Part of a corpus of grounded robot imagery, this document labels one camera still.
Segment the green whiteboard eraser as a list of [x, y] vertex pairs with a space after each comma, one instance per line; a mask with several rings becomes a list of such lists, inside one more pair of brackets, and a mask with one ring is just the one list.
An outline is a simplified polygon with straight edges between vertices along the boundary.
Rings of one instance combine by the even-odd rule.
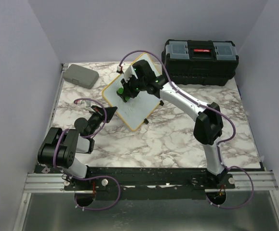
[[125, 103], [130, 99], [130, 96], [124, 91], [124, 88], [119, 88], [116, 93]]

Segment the yellow framed whiteboard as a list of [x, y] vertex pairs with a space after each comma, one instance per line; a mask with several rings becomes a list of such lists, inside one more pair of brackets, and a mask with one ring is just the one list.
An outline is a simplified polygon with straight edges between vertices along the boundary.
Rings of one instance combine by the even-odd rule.
[[[134, 68], [133, 65], [142, 60], [145, 64], [149, 64], [155, 76], [159, 76], [161, 74], [160, 68], [156, 66], [150, 55], [142, 53], [130, 65], [123, 64], [124, 66], [132, 66], [134, 74], [132, 78], [138, 78], [138, 70]], [[119, 88], [122, 88], [122, 79], [123, 75], [119, 74], [102, 90], [102, 96], [110, 106], [116, 106], [118, 108], [116, 110], [116, 114], [127, 125], [127, 127], [132, 131], [136, 131], [144, 123], [144, 119], [147, 119], [157, 106], [159, 106], [161, 99], [148, 94], [146, 91], [140, 91], [135, 98], [130, 98], [126, 103], [124, 103], [116, 93]]]

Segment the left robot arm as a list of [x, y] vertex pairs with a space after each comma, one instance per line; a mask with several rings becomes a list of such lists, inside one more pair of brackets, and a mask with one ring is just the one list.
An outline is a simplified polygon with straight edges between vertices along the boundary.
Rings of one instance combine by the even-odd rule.
[[95, 140], [93, 136], [102, 123], [109, 123], [117, 107], [92, 106], [93, 113], [86, 119], [80, 117], [74, 122], [74, 129], [62, 130], [51, 127], [38, 151], [38, 162], [48, 167], [57, 167], [69, 176], [75, 177], [75, 184], [81, 190], [91, 187], [89, 167], [76, 158], [76, 153], [91, 154]]

